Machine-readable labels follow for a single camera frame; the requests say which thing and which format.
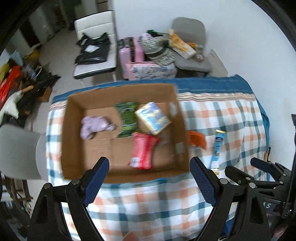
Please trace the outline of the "blue under blanket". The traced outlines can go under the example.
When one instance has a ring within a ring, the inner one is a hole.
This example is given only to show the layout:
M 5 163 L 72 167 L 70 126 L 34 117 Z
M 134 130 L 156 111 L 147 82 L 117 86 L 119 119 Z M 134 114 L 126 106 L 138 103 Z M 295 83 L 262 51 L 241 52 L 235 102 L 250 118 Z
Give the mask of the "blue under blanket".
M 231 77 L 189 77 L 189 78 L 173 78 L 173 79 L 144 79 L 144 80 L 133 80 L 133 81 L 118 81 L 118 82 L 109 82 L 96 86 L 85 87 L 81 89 L 74 89 L 64 94 L 57 95 L 53 98 L 52 105 L 54 103 L 65 101 L 67 98 L 81 91 L 88 91 L 98 88 L 107 88 L 107 87 L 117 87 L 125 86 L 132 84 L 174 84 L 176 87 L 176 92 L 186 93 L 190 92 L 191 94 L 231 94 L 231 93 L 244 93 L 244 94 L 254 94 L 250 85 L 245 81 L 241 76 L 234 75 Z M 259 100 L 256 98 L 262 120 L 256 120 L 255 124 L 263 124 L 265 130 L 266 138 L 266 148 L 269 149 L 269 128 L 270 122 L 268 116 L 261 106 Z M 194 124 L 193 114 L 189 114 L 189 120 L 186 120 L 188 130 L 197 131 L 198 124 Z

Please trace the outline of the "red snack packet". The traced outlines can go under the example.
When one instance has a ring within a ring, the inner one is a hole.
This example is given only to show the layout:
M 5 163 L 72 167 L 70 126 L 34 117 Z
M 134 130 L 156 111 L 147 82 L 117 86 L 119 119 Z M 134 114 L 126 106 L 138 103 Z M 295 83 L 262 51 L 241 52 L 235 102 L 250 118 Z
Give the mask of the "red snack packet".
M 152 153 L 159 139 L 146 133 L 134 132 L 133 153 L 129 166 L 136 169 L 149 170 L 152 168 Z

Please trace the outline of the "white goose plush toy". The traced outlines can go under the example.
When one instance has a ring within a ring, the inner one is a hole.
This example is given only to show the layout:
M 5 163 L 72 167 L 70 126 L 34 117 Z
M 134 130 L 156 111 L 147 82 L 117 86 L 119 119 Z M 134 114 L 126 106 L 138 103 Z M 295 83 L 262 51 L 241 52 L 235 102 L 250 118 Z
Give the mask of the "white goose plush toy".
M 19 117 L 19 111 L 18 111 L 18 108 L 17 108 L 17 103 L 22 99 L 23 97 L 23 94 L 25 92 L 28 92 L 30 90 L 32 90 L 34 88 L 33 85 L 30 85 L 22 90 L 19 90 L 15 93 L 13 93 L 8 99 L 7 101 L 5 102 L 4 106 L 2 107 L 1 109 L 1 112 L 0 112 L 0 123 L 3 122 L 3 119 L 4 119 L 4 115 L 7 114 L 7 115 L 10 115 L 16 119 L 18 119 Z

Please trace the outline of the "white leather chair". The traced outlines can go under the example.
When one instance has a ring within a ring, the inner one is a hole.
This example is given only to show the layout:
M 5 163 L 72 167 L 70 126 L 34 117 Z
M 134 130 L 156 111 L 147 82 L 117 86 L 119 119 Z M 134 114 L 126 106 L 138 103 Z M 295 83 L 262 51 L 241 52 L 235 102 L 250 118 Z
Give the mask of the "white leather chair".
M 75 59 L 73 77 L 84 79 L 111 73 L 116 81 L 117 38 L 113 11 L 77 19 L 74 26 L 80 53 Z

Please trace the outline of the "orange snack packet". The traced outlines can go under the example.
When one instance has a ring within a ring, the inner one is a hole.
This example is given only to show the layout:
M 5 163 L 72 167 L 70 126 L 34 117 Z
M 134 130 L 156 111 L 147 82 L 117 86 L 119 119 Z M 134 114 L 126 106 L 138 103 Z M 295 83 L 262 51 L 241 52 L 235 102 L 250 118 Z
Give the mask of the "orange snack packet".
M 205 135 L 194 130 L 188 131 L 188 143 L 191 146 L 200 147 L 204 150 L 207 148 Z

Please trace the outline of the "yellow printed snack box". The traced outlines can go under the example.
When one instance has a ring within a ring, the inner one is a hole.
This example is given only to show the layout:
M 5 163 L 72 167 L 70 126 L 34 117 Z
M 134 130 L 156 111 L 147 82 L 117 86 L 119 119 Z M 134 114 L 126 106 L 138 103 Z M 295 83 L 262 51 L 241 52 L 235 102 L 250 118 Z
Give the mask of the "yellow printed snack box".
M 173 29 L 169 29 L 169 46 L 184 59 L 192 58 L 196 55 L 196 51 L 187 43 L 185 43 Z

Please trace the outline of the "grey chair near table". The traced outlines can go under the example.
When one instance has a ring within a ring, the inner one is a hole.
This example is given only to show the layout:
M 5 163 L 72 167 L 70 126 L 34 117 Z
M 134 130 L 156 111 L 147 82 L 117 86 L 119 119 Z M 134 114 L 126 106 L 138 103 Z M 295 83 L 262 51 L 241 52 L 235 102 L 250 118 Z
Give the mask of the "grey chair near table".
M 1 172 L 20 180 L 48 180 L 46 135 L 5 124 L 1 127 Z

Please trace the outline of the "black plastic bag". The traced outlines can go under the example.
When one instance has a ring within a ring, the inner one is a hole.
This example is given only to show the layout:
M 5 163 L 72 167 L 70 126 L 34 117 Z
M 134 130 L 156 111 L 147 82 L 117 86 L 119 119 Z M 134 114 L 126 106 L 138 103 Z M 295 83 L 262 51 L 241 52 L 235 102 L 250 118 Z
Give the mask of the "black plastic bag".
M 107 33 L 94 39 L 83 34 L 76 45 L 80 48 L 80 53 L 75 59 L 75 64 L 88 65 L 106 62 L 111 43 Z

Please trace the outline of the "grey cushioned chair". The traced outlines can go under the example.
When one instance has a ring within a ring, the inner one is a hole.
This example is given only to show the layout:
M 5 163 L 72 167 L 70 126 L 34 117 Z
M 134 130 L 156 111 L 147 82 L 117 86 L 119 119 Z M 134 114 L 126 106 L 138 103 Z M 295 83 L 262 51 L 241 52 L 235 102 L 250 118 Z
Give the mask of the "grey cushioned chair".
M 204 24 L 196 19 L 177 17 L 173 20 L 172 29 L 174 32 L 188 45 L 190 45 L 197 53 L 203 56 L 206 44 L 206 30 Z M 196 62 L 194 57 L 184 59 L 175 52 L 175 66 L 182 71 L 199 72 L 207 75 L 212 71 L 212 65 L 208 58 L 204 56 L 202 63 Z

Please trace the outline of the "floral pink storage box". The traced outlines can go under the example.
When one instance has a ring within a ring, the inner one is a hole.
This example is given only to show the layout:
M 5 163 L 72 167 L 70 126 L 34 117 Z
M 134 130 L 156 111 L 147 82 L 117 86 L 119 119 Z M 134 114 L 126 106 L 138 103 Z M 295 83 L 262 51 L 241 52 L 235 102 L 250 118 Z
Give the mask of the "floral pink storage box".
M 173 79 L 177 75 L 174 63 L 161 66 L 153 62 L 131 62 L 126 64 L 126 74 L 129 80 L 143 79 Z

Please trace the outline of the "blue long tube packet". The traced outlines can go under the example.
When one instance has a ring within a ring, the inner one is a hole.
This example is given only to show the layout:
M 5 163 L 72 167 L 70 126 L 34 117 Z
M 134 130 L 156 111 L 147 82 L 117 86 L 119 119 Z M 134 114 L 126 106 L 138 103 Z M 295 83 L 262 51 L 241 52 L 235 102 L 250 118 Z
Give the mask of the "blue long tube packet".
M 215 135 L 215 143 L 214 143 L 214 149 L 213 149 L 213 155 L 210 162 L 210 169 L 219 176 L 219 156 L 220 156 L 220 150 L 222 146 L 222 142 L 226 136 L 226 132 L 222 130 L 216 130 Z

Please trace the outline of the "green snack packet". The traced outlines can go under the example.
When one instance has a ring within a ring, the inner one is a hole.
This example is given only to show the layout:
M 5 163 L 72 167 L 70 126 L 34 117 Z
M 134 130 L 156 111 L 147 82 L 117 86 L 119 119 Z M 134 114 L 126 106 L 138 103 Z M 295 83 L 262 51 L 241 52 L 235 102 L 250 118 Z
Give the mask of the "green snack packet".
M 138 105 L 138 102 L 122 102 L 115 105 L 121 117 L 122 127 L 118 138 L 130 137 L 138 129 L 137 117 L 135 115 Z

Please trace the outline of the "pink suitcase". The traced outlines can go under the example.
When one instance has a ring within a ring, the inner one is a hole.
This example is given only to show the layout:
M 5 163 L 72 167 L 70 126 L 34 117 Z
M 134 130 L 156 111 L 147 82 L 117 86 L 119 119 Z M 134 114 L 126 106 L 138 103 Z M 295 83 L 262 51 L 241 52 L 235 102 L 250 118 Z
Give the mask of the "pink suitcase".
M 119 41 L 119 61 L 124 79 L 128 79 L 127 64 L 144 61 L 144 52 L 138 43 L 139 37 L 127 37 Z

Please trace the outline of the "purple socks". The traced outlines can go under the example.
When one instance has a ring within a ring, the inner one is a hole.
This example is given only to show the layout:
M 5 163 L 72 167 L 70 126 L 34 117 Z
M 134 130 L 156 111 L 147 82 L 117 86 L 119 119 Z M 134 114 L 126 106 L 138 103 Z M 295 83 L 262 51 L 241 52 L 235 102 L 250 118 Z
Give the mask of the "purple socks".
M 116 124 L 103 116 L 86 116 L 81 120 L 80 137 L 84 140 L 91 140 L 95 134 L 103 131 L 113 131 Z

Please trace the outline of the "open cardboard box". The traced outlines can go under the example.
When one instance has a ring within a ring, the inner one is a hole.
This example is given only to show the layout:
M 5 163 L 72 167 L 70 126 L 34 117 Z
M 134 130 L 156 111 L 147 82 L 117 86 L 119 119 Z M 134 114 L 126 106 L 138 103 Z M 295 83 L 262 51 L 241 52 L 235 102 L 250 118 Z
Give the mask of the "open cardboard box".
M 149 102 L 157 105 L 169 124 L 152 136 L 151 168 L 143 169 L 130 163 L 135 137 L 152 134 L 135 113 Z M 106 183 L 142 182 L 188 173 L 187 130 L 175 85 L 134 83 L 71 94 L 62 126 L 62 177 L 80 178 L 102 157 L 109 160 Z

